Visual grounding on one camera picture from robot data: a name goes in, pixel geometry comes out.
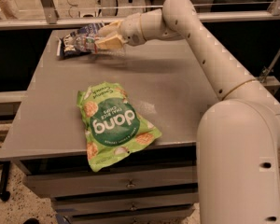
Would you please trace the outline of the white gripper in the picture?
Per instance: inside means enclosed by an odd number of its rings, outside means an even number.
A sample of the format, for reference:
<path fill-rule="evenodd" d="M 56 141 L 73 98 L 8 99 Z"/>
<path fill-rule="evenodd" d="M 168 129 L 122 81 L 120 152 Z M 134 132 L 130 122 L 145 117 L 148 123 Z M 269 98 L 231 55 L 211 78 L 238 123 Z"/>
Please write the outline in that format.
<path fill-rule="evenodd" d="M 99 36 L 104 37 L 95 41 L 98 49 L 122 49 L 124 44 L 139 46 L 146 42 L 141 28 L 141 14 L 135 13 L 123 21 L 113 21 L 102 27 Z"/>

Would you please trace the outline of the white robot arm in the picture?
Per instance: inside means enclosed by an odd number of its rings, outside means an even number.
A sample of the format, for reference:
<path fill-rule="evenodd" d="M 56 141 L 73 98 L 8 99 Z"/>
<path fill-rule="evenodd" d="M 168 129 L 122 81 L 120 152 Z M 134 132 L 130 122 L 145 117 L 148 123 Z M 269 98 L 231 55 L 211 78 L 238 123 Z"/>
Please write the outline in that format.
<path fill-rule="evenodd" d="M 197 132 L 201 224 L 280 224 L 280 103 L 204 27 L 190 0 L 113 21 L 100 49 L 182 36 L 218 101 Z"/>

